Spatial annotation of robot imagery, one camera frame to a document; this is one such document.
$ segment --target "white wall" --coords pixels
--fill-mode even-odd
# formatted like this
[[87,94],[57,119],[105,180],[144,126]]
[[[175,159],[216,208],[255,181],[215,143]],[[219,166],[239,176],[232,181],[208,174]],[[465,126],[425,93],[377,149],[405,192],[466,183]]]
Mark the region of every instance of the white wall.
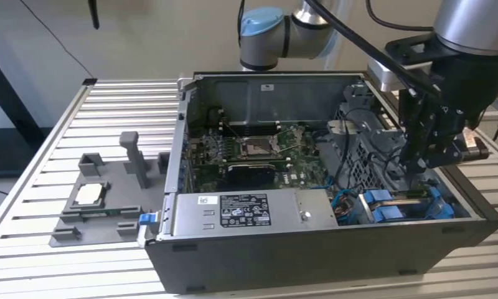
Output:
[[[177,78],[239,70],[236,0],[99,0],[100,30],[87,0],[25,0],[97,78]],[[297,0],[251,0],[247,8]],[[323,60],[285,60],[280,70],[319,70]],[[39,125],[52,126],[87,76],[17,0],[0,0],[0,68]],[[0,110],[0,127],[12,124]]]
[[[365,0],[343,0],[351,5],[348,26],[375,45],[382,49],[390,40],[417,36],[425,32],[405,32],[385,28],[369,18]],[[413,25],[432,26],[442,0],[372,0],[376,15],[385,21]],[[339,51],[337,70],[365,70],[368,56],[353,45],[344,41]]]

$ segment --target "aluminum workbench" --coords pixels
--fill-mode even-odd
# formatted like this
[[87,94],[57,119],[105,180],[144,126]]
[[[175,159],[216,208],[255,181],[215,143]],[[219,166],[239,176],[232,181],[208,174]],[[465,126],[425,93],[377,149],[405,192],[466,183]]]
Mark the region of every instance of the aluminum workbench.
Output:
[[[123,131],[140,133],[147,158],[171,151],[177,80],[99,81],[73,99],[0,207],[0,298],[167,298],[136,242],[51,248],[49,233],[79,176],[83,153],[125,159]],[[492,155],[461,165],[498,210],[498,146],[480,131]],[[200,295],[203,298],[498,298],[498,231],[456,250],[426,275]]]

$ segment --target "black stand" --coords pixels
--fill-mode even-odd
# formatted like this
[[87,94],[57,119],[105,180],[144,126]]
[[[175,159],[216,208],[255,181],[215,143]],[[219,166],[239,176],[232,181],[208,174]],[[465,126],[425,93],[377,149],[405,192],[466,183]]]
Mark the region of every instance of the black stand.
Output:
[[0,107],[16,127],[0,128],[0,178],[15,178],[23,174],[51,128],[36,124],[1,69]]

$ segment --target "blue latch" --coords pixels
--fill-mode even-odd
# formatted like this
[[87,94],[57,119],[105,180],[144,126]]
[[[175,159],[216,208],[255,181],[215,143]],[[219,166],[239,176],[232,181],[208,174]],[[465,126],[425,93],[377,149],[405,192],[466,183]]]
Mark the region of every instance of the blue latch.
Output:
[[141,214],[139,218],[140,225],[152,225],[157,223],[159,213]]

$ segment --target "circuit board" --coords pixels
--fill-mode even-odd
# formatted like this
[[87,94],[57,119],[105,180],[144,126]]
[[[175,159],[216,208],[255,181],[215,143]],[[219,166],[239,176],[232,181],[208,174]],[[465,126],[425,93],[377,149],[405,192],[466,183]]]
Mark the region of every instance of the circuit board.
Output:
[[211,129],[191,139],[191,149],[195,192],[309,189],[329,183],[312,134],[300,125],[252,136]]

